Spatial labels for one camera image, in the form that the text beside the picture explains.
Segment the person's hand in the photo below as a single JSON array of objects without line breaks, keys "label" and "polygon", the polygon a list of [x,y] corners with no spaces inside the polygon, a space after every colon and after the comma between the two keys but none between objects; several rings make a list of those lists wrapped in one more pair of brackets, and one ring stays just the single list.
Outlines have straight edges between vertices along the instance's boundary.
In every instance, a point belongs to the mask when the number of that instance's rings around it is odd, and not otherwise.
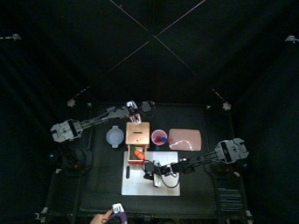
[{"label": "person's hand", "polygon": [[114,211],[108,210],[106,213],[96,214],[90,224],[104,224],[112,213]]}]

